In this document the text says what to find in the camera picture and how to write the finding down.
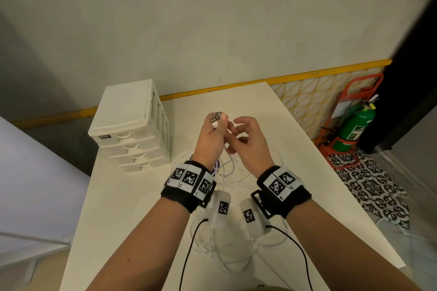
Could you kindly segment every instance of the person's right hand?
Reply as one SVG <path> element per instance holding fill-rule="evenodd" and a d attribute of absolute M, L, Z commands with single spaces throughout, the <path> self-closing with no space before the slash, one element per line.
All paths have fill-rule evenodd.
<path fill-rule="evenodd" d="M 241 116 L 234 119 L 234 123 L 242 123 L 235 127 L 238 134 L 246 133 L 249 136 L 236 138 L 233 134 L 226 132 L 225 140 L 229 143 L 226 151 L 229 154 L 238 153 L 244 167 L 259 178 L 263 172 L 274 166 L 267 140 L 255 118 Z"/>

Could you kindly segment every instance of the white tabletop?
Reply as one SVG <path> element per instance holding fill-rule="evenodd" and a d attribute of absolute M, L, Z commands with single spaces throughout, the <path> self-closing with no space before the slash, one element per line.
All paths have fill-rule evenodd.
<path fill-rule="evenodd" d="M 255 117 L 269 144 L 278 147 L 276 140 L 281 143 L 287 167 L 304 181 L 319 205 L 394 266 L 405 266 L 267 83 L 173 99 L 164 101 L 163 106 L 170 121 L 173 159 L 194 149 L 209 112 L 223 111 L 230 119 L 243 115 Z M 97 155 L 60 291 L 87 288 L 158 200 L 169 174 L 170 165 L 126 175 L 100 153 Z M 253 176 L 246 182 L 256 188 Z M 238 205 L 242 199 L 238 191 L 236 195 L 232 193 L 231 205 Z M 164 290 L 177 290 L 187 250 L 188 244 L 182 239 Z M 309 266 L 314 290 L 328 290 L 311 262 Z M 235 275 L 224 274 L 210 258 L 192 251 L 183 289 L 227 291 L 259 284 L 309 290 L 303 256 L 291 241 L 261 248 L 248 266 Z"/>

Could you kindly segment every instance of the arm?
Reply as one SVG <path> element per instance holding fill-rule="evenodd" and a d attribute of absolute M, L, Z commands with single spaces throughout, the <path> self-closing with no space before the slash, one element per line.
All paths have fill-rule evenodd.
<path fill-rule="evenodd" d="M 247 170 L 259 178 L 274 166 L 267 141 L 254 118 L 240 117 L 234 122 L 242 123 L 236 127 L 238 133 L 249 136 L 236 138 L 225 134 L 229 143 L 227 151 L 237 152 Z M 407 276 L 315 201 L 295 206 L 286 220 L 332 291 L 420 291 Z"/>
<path fill-rule="evenodd" d="M 212 170 L 223 152 L 226 129 L 235 131 L 226 114 L 222 113 L 216 130 L 210 116 L 205 118 L 192 158 L 208 170 Z M 189 218 L 190 212 L 179 202 L 159 199 L 86 290 L 161 290 Z"/>

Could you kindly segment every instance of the person's right arm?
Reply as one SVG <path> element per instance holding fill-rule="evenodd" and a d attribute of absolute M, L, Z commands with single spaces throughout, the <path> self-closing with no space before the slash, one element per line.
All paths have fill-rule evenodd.
<path fill-rule="evenodd" d="M 256 119 L 239 117 L 236 129 L 248 136 L 225 134 L 228 153 L 235 152 L 256 178 L 274 166 Z M 295 206 L 287 223 L 332 291 L 420 291 L 401 271 L 343 226 L 314 200 Z"/>

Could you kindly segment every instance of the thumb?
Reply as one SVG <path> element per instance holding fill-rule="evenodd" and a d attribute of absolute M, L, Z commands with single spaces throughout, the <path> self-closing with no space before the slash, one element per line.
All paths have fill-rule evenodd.
<path fill-rule="evenodd" d="M 216 132 L 218 132 L 221 135 L 224 135 L 226 133 L 227 128 L 228 128 L 228 115 L 225 113 L 221 113 Z"/>
<path fill-rule="evenodd" d="M 229 146 L 232 146 L 233 149 L 238 152 L 240 149 L 243 148 L 245 145 L 241 141 L 238 140 L 237 137 L 235 137 L 233 134 L 230 134 L 228 132 L 225 132 L 225 140 L 229 144 Z"/>

